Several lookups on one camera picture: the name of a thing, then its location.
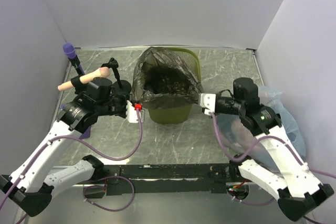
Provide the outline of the translucent bag with clothes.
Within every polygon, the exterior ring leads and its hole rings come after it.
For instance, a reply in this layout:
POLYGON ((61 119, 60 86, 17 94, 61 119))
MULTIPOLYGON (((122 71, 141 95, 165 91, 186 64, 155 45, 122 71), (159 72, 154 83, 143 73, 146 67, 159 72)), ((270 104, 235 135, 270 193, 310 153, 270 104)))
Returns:
MULTIPOLYGON (((259 86, 260 102, 272 108, 280 115, 288 139, 302 159, 306 158, 306 145, 299 126, 294 117, 284 107, 280 98, 281 92, 267 86, 259 86)), ((236 153, 243 154, 256 141, 251 132, 246 129, 237 115, 216 115, 219 135, 223 145, 236 153)), ((267 168, 277 171, 278 168, 266 149, 259 143, 252 149, 249 156, 255 161, 264 164, 267 168)))

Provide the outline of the grey translucent trash bag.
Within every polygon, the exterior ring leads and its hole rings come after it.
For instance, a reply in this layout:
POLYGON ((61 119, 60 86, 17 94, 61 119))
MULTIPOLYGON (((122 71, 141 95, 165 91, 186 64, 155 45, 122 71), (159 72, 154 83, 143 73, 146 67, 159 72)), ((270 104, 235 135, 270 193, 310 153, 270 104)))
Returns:
POLYGON ((171 109, 198 101, 203 86, 196 73, 175 52, 150 47, 138 58, 132 80, 132 100, 146 109, 171 109))

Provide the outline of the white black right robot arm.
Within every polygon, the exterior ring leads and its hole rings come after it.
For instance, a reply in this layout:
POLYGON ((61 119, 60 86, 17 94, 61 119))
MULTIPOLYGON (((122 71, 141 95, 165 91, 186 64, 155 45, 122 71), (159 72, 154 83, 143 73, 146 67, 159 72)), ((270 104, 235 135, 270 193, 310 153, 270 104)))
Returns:
POLYGON ((250 180, 267 191, 277 201, 282 213, 291 221, 298 221, 320 206, 334 194, 329 184, 323 184, 294 149, 288 139, 280 115, 260 103, 258 86, 251 78, 238 78, 233 82, 229 97, 217 94, 200 95, 205 113, 239 116, 242 125, 261 144, 278 167, 281 177, 257 164, 249 152, 231 157, 235 165, 229 175, 235 181, 250 180))

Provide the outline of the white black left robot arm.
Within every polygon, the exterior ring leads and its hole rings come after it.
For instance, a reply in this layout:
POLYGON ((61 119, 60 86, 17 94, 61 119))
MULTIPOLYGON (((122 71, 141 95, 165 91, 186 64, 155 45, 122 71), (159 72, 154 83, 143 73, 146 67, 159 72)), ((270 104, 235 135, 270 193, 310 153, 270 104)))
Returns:
POLYGON ((26 162, 9 176, 1 176, 5 198, 34 217, 44 211, 57 194, 73 185, 101 181, 104 164, 92 155, 53 175, 49 172, 73 141, 82 141, 80 137, 98 117, 126 117, 131 89, 128 81, 113 83, 107 78, 95 78, 86 84, 73 101, 60 110, 46 137, 26 162))

